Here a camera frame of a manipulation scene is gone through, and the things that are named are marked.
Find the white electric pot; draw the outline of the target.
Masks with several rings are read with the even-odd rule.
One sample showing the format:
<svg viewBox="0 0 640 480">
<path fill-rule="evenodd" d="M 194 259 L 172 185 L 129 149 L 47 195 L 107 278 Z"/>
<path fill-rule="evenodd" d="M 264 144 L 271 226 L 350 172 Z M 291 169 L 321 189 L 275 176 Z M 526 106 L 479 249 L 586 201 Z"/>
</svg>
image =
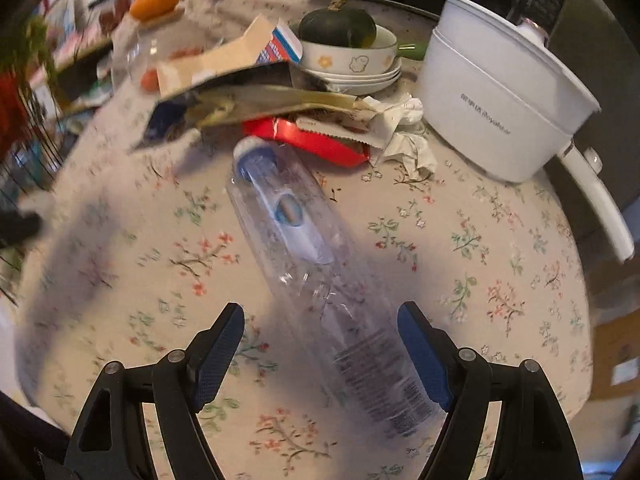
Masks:
<svg viewBox="0 0 640 480">
<path fill-rule="evenodd" d="M 514 25 L 472 0 L 445 0 L 414 94 L 428 124 L 497 180 L 522 183 L 559 159 L 616 257 L 634 256 L 634 238 L 599 178 L 600 157 L 574 143 L 600 104 L 546 48 L 538 25 Z"/>
</svg>

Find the crumpled white tissue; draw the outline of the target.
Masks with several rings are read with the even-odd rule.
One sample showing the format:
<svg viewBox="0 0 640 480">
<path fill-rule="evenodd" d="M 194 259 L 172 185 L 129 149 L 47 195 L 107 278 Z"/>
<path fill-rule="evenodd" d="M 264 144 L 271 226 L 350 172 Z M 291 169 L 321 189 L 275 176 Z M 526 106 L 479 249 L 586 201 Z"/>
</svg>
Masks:
<svg viewBox="0 0 640 480">
<path fill-rule="evenodd" d="M 400 162 L 411 180 L 431 177 L 437 169 L 435 155 L 428 144 L 422 101 L 410 93 L 399 98 L 378 101 L 364 99 L 378 114 L 369 122 L 369 132 L 375 134 L 381 146 L 372 146 L 370 164 Z"/>
</svg>

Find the red plastic wrapper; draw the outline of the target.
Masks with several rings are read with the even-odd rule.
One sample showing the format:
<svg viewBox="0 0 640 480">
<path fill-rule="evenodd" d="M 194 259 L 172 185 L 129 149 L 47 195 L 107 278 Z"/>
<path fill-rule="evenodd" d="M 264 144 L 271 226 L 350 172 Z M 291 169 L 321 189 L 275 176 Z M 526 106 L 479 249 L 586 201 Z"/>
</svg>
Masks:
<svg viewBox="0 0 640 480">
<path fill-rule="evenodd" d="M 242 122 L 242 131 L 246 136 L 291 145 L 342 168 L 355 168 L 369 161 L 369 149 L 362 143 L 349 145 L 323 133 L 303 130 L 279 117 Z"/>
</svg>

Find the clear plastic water bottle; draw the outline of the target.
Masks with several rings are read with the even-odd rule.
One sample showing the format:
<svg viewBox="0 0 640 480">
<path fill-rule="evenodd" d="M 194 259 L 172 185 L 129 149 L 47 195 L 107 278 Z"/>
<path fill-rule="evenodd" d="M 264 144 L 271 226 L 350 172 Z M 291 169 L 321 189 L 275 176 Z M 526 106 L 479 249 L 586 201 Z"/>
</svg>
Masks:
<svg viewBox="0 0 640 480">
<path fill-rule="evenodd" d="M 344 222 L 288 145 L 257 136 L 232 152 L 228 194 L 276 307 L 326 391 L 390 439 L 436 414 Z"/>
</svg>

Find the dark foil snack bag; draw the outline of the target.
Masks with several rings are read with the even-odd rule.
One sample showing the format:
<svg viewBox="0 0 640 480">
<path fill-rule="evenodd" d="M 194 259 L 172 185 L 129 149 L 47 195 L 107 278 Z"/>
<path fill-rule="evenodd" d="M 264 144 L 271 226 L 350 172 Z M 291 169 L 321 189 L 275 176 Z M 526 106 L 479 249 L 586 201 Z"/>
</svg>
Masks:
<svg viewBox="0 0 640 480">
<path fill-rule="evenodd" d="M 160 99 L 134 151 L 174 142 L 190 129 L 237 125 L 303 110 L 358 110 L 356 99 L 329 90 L 292 62 L 275 62 L 208 78 Z"/>
</svg>

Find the floral tablecloth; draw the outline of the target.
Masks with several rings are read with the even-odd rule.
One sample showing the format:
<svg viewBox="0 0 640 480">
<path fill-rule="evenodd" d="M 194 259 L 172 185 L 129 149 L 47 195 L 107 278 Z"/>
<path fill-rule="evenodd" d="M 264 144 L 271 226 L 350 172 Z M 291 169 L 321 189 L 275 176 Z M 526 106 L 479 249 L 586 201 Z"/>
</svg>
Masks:
<svg viewBox="0 0 640 480">
<path fill-rule="evenodd" d="M 444 413 L 386 439 L 321 382 L 293 327 L 332 292 L 323 271 L 281 256 L 259 263 L 230 202 L 235 130 L 134 151 L 154 101 L 126 82 L 81 133 L 53 190 L 47 233 L 26 260 L 15 362 L 31 404 L 72 429 L 105 364 L 154 363 L 213 324 L 229 302 L 245 332 L 220 393 L 201 411 L 229 479 L 414 479 Z M 537 361 L 566 416 L 592 381 L 582 265 L 544 174 L 502 184 L 437 136 L 437 167 L 401 162 L 341 170 L 303 163 L 355 243 L 349 298 L 414 301 L 427 319 L 491 364 Z"/>
</svg>

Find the brown egg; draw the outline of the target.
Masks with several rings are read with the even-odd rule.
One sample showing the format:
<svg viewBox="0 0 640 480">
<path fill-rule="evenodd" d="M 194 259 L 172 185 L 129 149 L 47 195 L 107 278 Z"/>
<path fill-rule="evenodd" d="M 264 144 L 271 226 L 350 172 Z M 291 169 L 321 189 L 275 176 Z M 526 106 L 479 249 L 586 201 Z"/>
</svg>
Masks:
<svg viewBox="0 0 640 480">
<path fill-rule="evenodd" d="M 160 83 L 158 82 L 157 70 L 149 68 L 140 78 L 140 88 L 145 92 L 159 92 Z"/>
</svg>

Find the white ceramic bowl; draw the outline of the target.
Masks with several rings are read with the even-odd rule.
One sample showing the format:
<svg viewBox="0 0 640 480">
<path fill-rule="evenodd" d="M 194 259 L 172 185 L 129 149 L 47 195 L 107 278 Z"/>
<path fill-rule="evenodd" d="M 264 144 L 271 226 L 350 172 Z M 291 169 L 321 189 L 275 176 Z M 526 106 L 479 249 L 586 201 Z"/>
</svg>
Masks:
<svg viewBox="0 0 640 480">
<path fill-rule="evenodd" d="M 335 47 L 302 41 L 300 60 L 307 70 L 337 75 L 378 75 L 387 72 L 398 52 L 398 39 L 387 28 L 376 26 L 370 48 Z"/>
</svg>

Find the brown paper carton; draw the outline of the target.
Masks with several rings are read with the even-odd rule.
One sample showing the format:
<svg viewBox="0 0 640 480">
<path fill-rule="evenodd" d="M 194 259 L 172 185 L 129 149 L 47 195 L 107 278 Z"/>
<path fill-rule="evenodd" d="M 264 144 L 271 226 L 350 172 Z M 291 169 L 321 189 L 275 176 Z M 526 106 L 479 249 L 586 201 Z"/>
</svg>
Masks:
<svg viewBox="0 0 640 480">
<path fill-rule="evenodd" d="M 304 48 L 285 21 L 271 23 L 258 15 L 238 39 L 198 55 L 157 64 L 160 96 L 173 96 L 210 78 L 279 61 L 299 63 Z"/>
</svg>

